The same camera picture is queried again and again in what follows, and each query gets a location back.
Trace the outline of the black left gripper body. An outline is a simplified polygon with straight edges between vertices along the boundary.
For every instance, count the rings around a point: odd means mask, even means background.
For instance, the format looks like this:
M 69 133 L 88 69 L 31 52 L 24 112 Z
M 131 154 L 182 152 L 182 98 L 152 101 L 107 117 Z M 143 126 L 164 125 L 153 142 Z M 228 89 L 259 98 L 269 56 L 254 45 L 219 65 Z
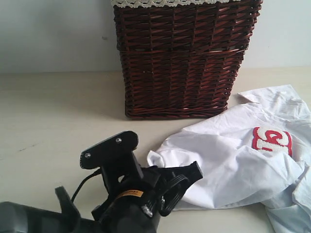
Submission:
M 169 215 L 183 198 L 190 185 L 186 178 L 181 175 L 176 178 L 165 179 L 156 171 L 156 168 L 159 167 L 141 167 L 142 179 L 136 179 L 129 175 L 121 176 L 118 185 L 112 189 L 107 189 L 104 184 L 108 198 L 91 212 L 94 220 L 116 219 L 115 215 L 123 213 L 126 205 L 129 204 L 138 207 L 148 218 L 153 218 L 156 214 Z M 69 211 L 68 216 L 79 218 L 80 214 L 76 210 L 74 200 L 86 181 L 97 175 L 102 176 L 99 168 L 94 170 L 95 172 L 82 180 L 69 200 L 60 202 L 66 206 L 65 210 Z

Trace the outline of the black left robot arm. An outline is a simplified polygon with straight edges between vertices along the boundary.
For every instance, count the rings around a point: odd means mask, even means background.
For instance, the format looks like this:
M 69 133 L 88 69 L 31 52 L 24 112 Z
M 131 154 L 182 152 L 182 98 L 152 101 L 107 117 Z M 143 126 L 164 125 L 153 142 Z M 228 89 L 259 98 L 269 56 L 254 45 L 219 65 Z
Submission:
M 196 162 L 189 166 L 125 168 L 103 166 L 107 199 L 92 211 L 92 219 L 81 217 L 65 188 L 56 188 L 61 212 L 13 202 L 0 204 L 3 233 L 154 233 L 159 220 L 169 215 L 202 172 Z

